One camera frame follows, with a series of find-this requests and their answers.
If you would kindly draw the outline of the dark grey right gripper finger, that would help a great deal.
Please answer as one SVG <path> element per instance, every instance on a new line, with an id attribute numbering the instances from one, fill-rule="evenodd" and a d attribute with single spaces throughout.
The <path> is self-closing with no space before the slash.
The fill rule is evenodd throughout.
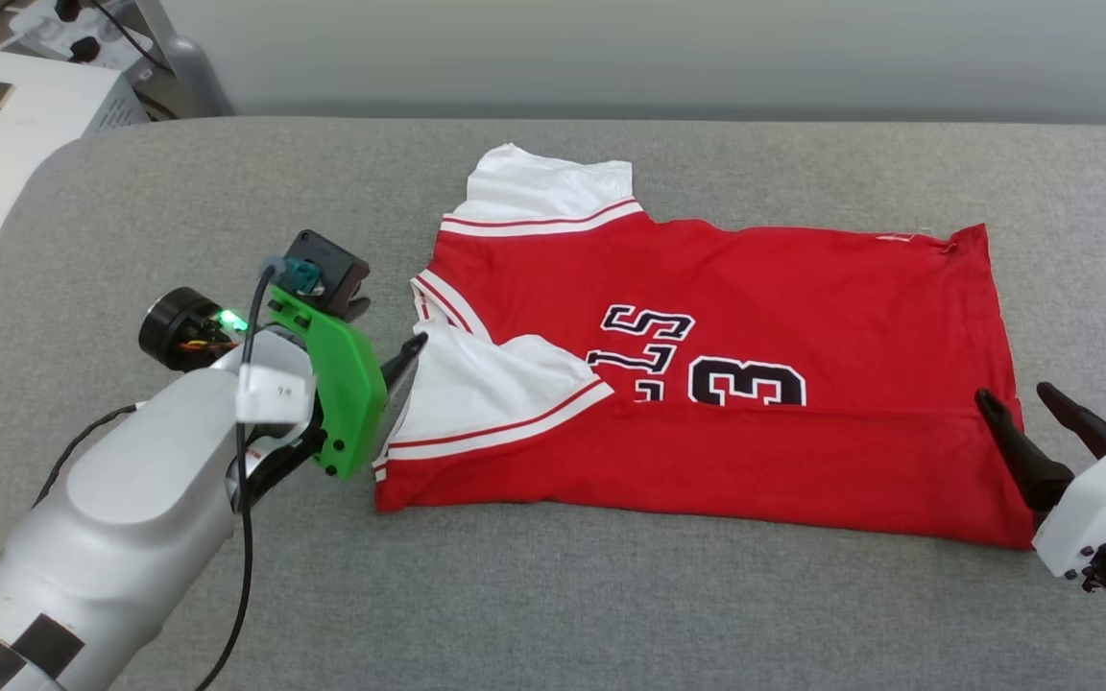
<path id="1" fill-rule="evenodd" d="M 1033 516 L 1048 516 L 1074 481 L 1070 467 L 1053 461 L 1015 423 L 1014 415 L 997 395 L 979 389 L 974 395 L 978 411 L 987 421 L 989 433 L 1018 486 L 1020 498 Z"/>
<path id="2" fill-rule="evenodd" d="M 1106 456 L 1106 420 L 1089 408 L 1081 406 L 1056 386 L 1040 383 L 1036 386 L 1040 401 L 1063 428 L 1070 430 L 1087 446 L 1095 460 Z"/>

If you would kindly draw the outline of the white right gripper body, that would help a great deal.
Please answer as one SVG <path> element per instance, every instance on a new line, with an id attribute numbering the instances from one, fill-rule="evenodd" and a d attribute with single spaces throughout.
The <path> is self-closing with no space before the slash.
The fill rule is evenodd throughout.
<path id="1" fill-rule="evenodd" d="M 1085 547 L 1106 543 L 1106 456 L 1075 477 L 1033 537 L 1040 561 L 1050 574 L 1063 578 L 1088 563 Z"/>

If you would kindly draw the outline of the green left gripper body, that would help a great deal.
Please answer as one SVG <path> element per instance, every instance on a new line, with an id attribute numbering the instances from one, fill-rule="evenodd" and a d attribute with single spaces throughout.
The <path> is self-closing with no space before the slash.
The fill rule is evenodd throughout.
<path id="1" fill-rule="evenodd" d="M 328 477 L 346 481 L 369 462 L 387 388 L 373 343 L 349 322 L 272 287 L 272 318 L 303 341 L 316 406 L 300 439 Z"/>

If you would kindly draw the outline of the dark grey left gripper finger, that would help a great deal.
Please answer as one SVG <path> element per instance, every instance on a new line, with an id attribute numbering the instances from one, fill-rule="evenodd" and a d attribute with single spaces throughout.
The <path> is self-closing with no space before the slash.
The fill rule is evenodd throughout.
<path id="1" fill-rule="evenodd" d="M 414 334 L 405 341 L 399 350 L 380 366 L 385 385 L 385 404 L 390 407 L 397 397 L 403 398 L 411 389 L 414 376 L 419 367 L 419 358 L 427 346 L 427 333 Z"/>

